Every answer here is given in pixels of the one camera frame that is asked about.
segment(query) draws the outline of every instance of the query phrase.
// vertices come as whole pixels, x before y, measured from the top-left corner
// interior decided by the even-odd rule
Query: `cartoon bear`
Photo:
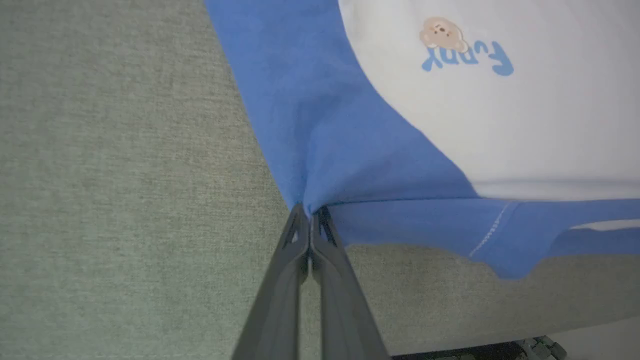
[[[420,40],[426,47],[440,46],[459,53],[469,50],[469,45],[462,39],[462,31],[453,22],[443,17],[430,17],[424,21],[423,26]]]

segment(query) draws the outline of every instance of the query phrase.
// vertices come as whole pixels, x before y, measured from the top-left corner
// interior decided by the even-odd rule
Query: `textured fabric surface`
[[[0,120],[1,359],[228,358],[287,210],[203,4],[0,1]],[[395,354],[640,314],[633,256],[349,256]]]

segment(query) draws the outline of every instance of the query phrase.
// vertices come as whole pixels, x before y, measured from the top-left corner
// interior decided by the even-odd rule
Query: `white fabric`
[[[340,11],[374,88],[479,195],[640,198],[640,3],[340,0]],[[482,50],[477,65],[457,54],[459,65],[424,70],[432,17],[460,29],[466,54],[497,42],[513,73]]]

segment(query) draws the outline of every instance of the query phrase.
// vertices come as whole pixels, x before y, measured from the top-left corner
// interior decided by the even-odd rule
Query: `folded fabric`
[[[291,207],[521,277],[640,254],[640,6],[206,0]]]

